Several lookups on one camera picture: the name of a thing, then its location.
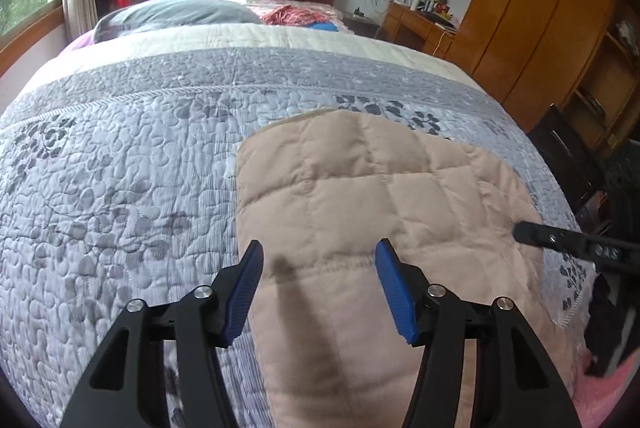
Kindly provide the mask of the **black chair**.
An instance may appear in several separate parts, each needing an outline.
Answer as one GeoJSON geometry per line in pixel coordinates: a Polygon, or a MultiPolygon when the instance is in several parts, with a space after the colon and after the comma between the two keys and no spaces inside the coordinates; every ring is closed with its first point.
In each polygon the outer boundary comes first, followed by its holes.
{"type": "Polygon", "coordinates": [[[527,136],[558,181],[576,219],[582,221],[585,206],[604,188],[604,173],[590,149],[555,105],[527,136]]]}

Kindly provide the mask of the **pink fluffy sleeve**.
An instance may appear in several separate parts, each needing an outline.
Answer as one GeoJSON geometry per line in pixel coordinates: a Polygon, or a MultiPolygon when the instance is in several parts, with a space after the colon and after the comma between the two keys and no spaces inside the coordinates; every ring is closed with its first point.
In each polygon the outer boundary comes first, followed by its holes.
{"type": "Polygon", "coordinates": [[[600,427],[623,396],[639,368],[639,351],[635,351],[608,377],[587,376],[588,350],[580,357],[573,385],[573,403],[585,428],[600,427]]]}

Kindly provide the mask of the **wooden wardrobe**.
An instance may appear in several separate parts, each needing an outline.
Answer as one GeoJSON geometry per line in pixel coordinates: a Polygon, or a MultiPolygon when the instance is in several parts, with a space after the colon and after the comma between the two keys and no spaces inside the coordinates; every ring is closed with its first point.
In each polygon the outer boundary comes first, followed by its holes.
{"type": "Polygon", "coordinates": [[[556,106],[585,144],[611,155],[639,120],[639,63],[615,26],[628,0],[472,0],[447,61],[525,131],[556,106]]]}

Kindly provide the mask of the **grey quilted bedspread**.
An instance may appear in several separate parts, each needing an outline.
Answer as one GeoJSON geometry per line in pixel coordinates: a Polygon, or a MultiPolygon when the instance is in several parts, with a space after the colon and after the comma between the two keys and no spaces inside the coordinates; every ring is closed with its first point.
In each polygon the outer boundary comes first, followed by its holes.
{"type": "Polygon", "coordinates": [[[373,266],[388,238],[460,298],[512,298],[571,384],[589,266],[529,138],[458,66],[296,27],[153,30],[44,64],[1,117],[1,367],[62,422],[134,298],[182,298],[251,240],[265,270],[221,366],[243,427],[396,427],[420,354],[373,266]]]}

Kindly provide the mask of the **wooden desk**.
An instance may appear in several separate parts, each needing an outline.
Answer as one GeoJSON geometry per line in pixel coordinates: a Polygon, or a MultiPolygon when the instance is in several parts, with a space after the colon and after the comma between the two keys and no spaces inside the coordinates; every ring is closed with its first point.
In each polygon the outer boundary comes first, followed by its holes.
{"type": "Polygon", "coordinates": [[[391,44],[416,50],[434,58],[446,58],[454,42],[454,31],[431,14],[413,11],[392,1],[382,24],[383,38],[391,44]]]}

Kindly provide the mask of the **blue cloth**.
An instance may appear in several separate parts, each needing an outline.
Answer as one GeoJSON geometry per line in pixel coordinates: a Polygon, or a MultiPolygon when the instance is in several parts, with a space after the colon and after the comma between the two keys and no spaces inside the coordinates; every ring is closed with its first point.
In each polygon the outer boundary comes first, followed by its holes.
{"type": "Polygon", "coordinates": [[[308,28],[323,30],[324,32],[338,32],[338,28],[331,22],[314,22],[308,25],[308,28]]]}

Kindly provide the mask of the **red patterned cloth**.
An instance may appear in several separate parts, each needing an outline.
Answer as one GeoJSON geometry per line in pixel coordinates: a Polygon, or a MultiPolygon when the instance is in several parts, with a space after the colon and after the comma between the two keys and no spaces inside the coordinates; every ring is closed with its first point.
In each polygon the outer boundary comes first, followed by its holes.
{"type": "Polygon", "coordinates": [[[309,27],[329,21],[325,15],[317,11],[303,8],[302,6],[291,6],[290,4],[278,6],[260,19],[266,25],[293,27],[309,27]]]}

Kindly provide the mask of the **grey pillow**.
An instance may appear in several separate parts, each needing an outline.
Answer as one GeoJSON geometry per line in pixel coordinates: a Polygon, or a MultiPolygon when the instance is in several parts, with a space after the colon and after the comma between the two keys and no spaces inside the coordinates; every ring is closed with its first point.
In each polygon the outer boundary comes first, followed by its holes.
{"type": "Polygon", "coordinates": [[[173,27],[262,24],[246,6],[227,0],[149,0],[105,15],[93,29],[95,44],[173,27]]]}

